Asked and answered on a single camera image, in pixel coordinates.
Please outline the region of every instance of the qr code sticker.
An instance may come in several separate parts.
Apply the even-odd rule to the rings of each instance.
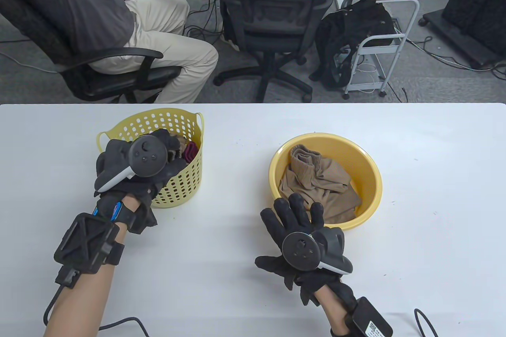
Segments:
[[[385,337],[372,321],[369,321],[369,325],[365,330],[365,335],[367,337]]]

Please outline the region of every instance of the hand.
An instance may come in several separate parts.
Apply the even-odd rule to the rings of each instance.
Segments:
[[[130,232],[135,234],[140,234],[147,226],[157,224],[157,219],[151,210],[152,200],[159,194],[162,187],[166,186],[170,178],[179,174],[186,167],[186,161],[180,157],[177,137],[171,136],[166,129],[155,130],[151,135],[159,138],[167,148],[168,161],[165,167],[152,177],[134,176],[119,182],[109,191],[95,193],[95,196],[100,195],[101,198],[109,196],[115,201],[121,201],[127,194],[131,194],[139,200],[141,205],[136,212],[134,225],[130,229]],[[127,167],[130,145],[131,142],[110,140],[105,151],[96,160],[96,175],[99,176],[105,171],[115,171],[118,167]]]
[[[304,232],[311,234],[324,226],[322,204],[313,203],[311,205],[311,221],[309,221],[304,207],[304,199],[298,193],[290,195],[289,201],[282,198],[275,200],[274,209],[281,223],[270,208],[264,209],[260,216],[267,231],[280,249],[284,238],[290,233]],[[357,301],[353,296],[353,291],[340,281],[342,275],[320,269],[299,271],[293,268],[282,255],[277,257],[259,256],[255,260],[255,265],[263,270],[282,276],[286,288],[290,291],[294,283],[300,286],[300,299],[304,305],[307,305],[311,300],[318,306],[319,302],[314,293],[327,284],[343,301],[347,310],[350,311],[356,307]]]

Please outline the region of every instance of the khaki pants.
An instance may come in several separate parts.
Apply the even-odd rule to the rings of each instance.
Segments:
[[[136,14],[134,33],[125,47],[142,47],[163,53],[152,67],[180,66],[181,73],[157,97],[157,103],[191,103],[216,67],[218,53],[207,42],[183,37],[190,7],[186,0],[130,0]],[[99,73],[118,74],[138,70],[144,57],[120,56],[90,66]]]

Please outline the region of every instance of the forearm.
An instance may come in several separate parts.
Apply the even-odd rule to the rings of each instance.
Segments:
[[[139,202],[125,196],[123,203],[132,211]],[[127,226],[122,223],[116,241],[123,243]],[[44,337],[95,337],[102,322],[115,266],[103,265],[96,274],[83,274],[71,290],[64,288],[55,303]]]
[[[345,324],[347,312],[336,294],[334,294],[329,286],[324,285],[315,292],[315,297],[325,311],[327,319],[329,319],[332,332],[334,332],[335,335],[348,335],[349,329]]]

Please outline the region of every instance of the black office chair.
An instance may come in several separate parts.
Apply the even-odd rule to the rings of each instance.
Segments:
[[[219,73],[214,84],[221,86],[233,77],[260,76],[256,101],[263,102],[269,80],[275,78],[302,90],[302,101],[311,102],[313,88],[280,68],[294,59],[299,65],[306,62],[304,54],[333,1],[222,0],[226,6],[222,12],[230,16],[239,49],[251,53],[259,65]],[[280,58],[276,59],[276,53],[281,54]]]
[[[56,70],[75,97],[93,102],[121,95],[130,103],[137,102],[134,91],[160,89],[174,79],[180,67],[151,68],[154,59],[163,58],[159,51],[122,47],[74,54],[67,37],[25,0],[0,0],[0,13],[34,41],[56,65]],[[122,55],[145,57],[138,71],[120,75],[105,75],[88,64],[100,59]]]

